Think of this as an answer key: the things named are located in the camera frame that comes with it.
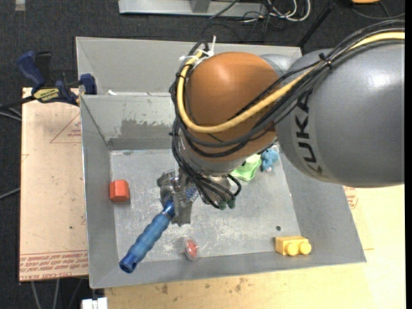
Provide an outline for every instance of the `black floor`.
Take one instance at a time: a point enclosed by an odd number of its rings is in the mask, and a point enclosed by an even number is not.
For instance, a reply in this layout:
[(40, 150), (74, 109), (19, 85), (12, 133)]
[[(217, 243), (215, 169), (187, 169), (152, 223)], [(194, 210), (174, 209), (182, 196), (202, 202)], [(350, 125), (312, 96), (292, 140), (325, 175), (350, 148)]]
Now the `black floor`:
[[(0, 0), (0, 104), (18, 100), (20, 89), (32, 85), (15, 67), (18, 57), (28, 50), (50, 50), (56, 74), (64, 72), (71, 81), (77, 74), (76, 36), (198, 41), (217, 35), (219, 42), (297, 46), (328, 1), (311, 0), (312, 12), (307, 20), (275, 20), (263, 33), (260, 25), (253, 28), (250, 23), (227, 18), (119, 15), (118, 0), (26, 0), (25, 12), (15, 11), (15, 0)], [(405, 2), (384, 0), (384, 5), (389, 14), (397, 15), (405, 10)], [(331, 48), (352, 32), (378, 21), (355, 14), (354, 8), (372, 17), (386, 16), (380, 5), (353, 6), (342, 0), (308, 40), (304, 52)], [(0, 116), (0, 195), (19, 187), (20, 145), (20, 122)], [(0, 200), (0, 308), (35, 308), (31, 285), (18, 282), (18, 235), (16, 194)], [(78, 279), (61, 281), (57, 308), (67, 308), (78, 283)], [(43, 308), (52, 307), (55, 285), (55, 281), (36, 285)], [(77, 299), (90, 296), (88, 282), (83, 281), (73, 307), (77, 307)]]

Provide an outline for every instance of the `yellow lego block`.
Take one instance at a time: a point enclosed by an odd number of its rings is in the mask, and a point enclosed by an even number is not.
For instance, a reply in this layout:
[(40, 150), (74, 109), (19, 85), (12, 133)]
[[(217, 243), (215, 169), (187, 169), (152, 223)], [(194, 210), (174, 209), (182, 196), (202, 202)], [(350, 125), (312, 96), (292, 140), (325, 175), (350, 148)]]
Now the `yellow lego block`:
[(312, 251), (309, 240), (302, 236), (276, 237), (275, 250), (282, 255), (308, 255)]

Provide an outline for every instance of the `light blue toy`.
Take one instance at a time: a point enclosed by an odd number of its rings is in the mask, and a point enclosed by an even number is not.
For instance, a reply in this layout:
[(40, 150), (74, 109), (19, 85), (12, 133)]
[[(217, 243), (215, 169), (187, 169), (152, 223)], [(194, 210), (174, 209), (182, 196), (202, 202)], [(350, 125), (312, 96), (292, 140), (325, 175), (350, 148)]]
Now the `light blue toy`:
[(279, 159), (279, 153), (277, 153), (276, 150), (273, 149), (266, 149), (261, 154), (260, 159), (262, 160), (262, 171), (269, 173), (274, 168), (274, 162)]

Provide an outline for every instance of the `cardboard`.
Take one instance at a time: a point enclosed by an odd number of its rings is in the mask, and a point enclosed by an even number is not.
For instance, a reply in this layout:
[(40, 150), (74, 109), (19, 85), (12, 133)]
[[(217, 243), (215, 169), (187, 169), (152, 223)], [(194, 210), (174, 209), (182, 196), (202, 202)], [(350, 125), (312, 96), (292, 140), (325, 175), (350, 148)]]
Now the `cardboard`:
[(33, 101), (22, 120), (19, 280), (86, 276), (80, 110)]

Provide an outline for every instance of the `red cube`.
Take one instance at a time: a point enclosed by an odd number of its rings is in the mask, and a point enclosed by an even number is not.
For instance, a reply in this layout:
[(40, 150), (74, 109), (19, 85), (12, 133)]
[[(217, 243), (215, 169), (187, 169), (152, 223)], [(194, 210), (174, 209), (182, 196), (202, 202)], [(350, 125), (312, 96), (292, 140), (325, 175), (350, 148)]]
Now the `red cube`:
[(114, 180), (109, 187), (110, 200), (123, 202), (130, 199), (129, 184), (126, 180)]

